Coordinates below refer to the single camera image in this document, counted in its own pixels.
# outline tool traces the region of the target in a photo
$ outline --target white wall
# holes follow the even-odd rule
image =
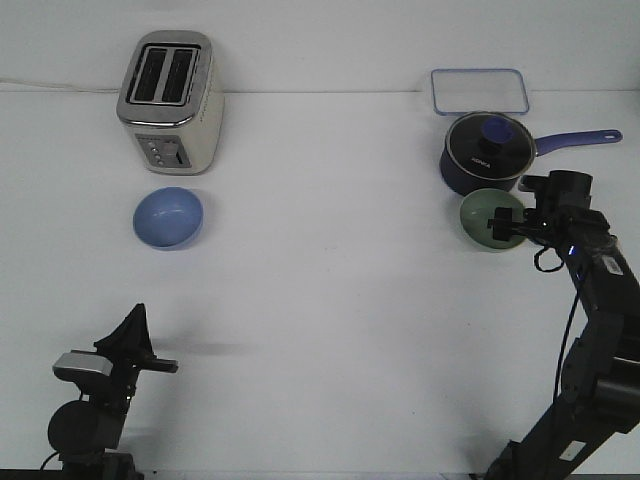
[[[637,0],[2,0],[0,76],[119,86],[139,38],[214,41],[227,91],[411,91],[436,67],[637,89]]]

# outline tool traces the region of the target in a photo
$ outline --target toaster control button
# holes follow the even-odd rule
[[[178,153],[179,145],[175,142],[165,142],[162,145],[162,154],[167,157],[175,157]]]

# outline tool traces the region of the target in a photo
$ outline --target toaster slot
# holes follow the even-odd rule
[[[135,101],[153,101],[166,56],[167,50],[164,48],[147,48],[145,50],[142,71],[137,78],[135,91],[133,93],[133,99]]]
[[[179,49],[173,52],[171,68],[167,83],[162,94],[162,101],[182,103],[188,92],[187,78],[189,77],[193,50]]]

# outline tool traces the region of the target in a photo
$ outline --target blue bowl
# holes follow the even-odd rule
[[[133,214],[140,240],[160,250],[175,250],[191,242],[202,226],[202,203],[191,191],[166,187],[147,195]]]

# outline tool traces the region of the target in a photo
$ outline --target black cable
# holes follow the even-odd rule
[[[553,268],[549,268],[549,269],[544,269],[540,266],[540,257],[542,257],[542,255],[544,255],[551,247],[545,246],[542,247],[541,250],[539,250],[534,256],[533,256],[533,264],[536,267],[536,270],[538,270],[539,272],[542,273],[554,273],[557,272],[559,270],[562,269],[562,267],[564,267],[564,260],[560,259],[560,265],[558,265],[557,267],[553,267]]]
[[[51,461],[51,459],[53,457],[55,457],[58,453],[60,452],[53,452],[51,455],[49,455],[44,462],[42,462],[42,465],[40,466],[40,471],[42,472],[44,470],[44,467],[47,466],[47,463],[49,463],[49,461]]]
[[[587,270],[585,275],[580,280],[578,287],[576,288],[576,295],[573,298],[573,303],[571,304],[571,311],[569,312],[567,325],[565,326],[564,335],[562,336],[562,344],[560,345],[560,354],[558,355],[555,382],[553,385],[553,401],[551,402],[551,425],[549,428],[549,432],[550,432],[549,455],[547,457],[547,464],[545,466],[544,475],[542,477],[543,479],[546,479],[547,476],[549,475],[551,457],[553,456],[553,441],[555,440],[555,427],[556,427],[556,406],[558,404],[558,396],[560,394],[560,376],[562,374],[562,361],[564,360],[564,353],[567,348],[567,341],[569,340],[569,333],[571,331],[571,325],[573,324],[573,318],[575,317],[576,310],[578,308],[578,302],[580,301],[580,293],[582,292],[582,287],[587,279],[588,274],[589,274],[589,270]]]

